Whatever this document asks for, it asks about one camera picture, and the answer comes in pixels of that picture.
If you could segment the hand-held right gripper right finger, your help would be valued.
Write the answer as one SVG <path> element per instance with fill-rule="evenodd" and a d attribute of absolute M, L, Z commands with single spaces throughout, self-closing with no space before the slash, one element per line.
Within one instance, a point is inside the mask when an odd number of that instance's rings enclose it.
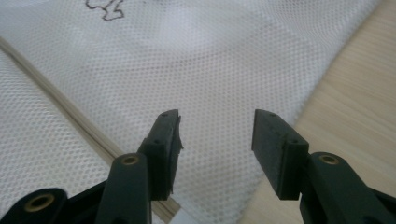
<path fill-rule="evenodd" d="M 369 188 L 343 158 L 308 149 L 279 115 L 255 111 L 254 155 L 276 196 L 300 202 L 304 224 L 396 224 L 396 198 Z"/>

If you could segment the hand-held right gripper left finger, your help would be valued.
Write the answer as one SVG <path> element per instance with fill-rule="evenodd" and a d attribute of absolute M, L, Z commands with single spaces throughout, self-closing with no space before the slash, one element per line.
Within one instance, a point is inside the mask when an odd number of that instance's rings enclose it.
<path fill-rule="evenodd" d="M 94 224 L 151 224 L 151 203 L 173 191 L 182 144 L 176 109 L 161 113 L 135 153 L 117 157 Z"/>

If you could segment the white mesh laundry bag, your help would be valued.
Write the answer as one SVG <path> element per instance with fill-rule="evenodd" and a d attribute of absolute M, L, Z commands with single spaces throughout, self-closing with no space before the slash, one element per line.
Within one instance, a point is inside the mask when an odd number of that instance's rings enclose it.
<path fill-rule="evenodd" d="M 0 43 L 111 148 L 134 151 L 181 115 L 176 202 L 235 224 L 262 177 L 254 112 L 294 122 L 379 0 L 0 0 Z"/>

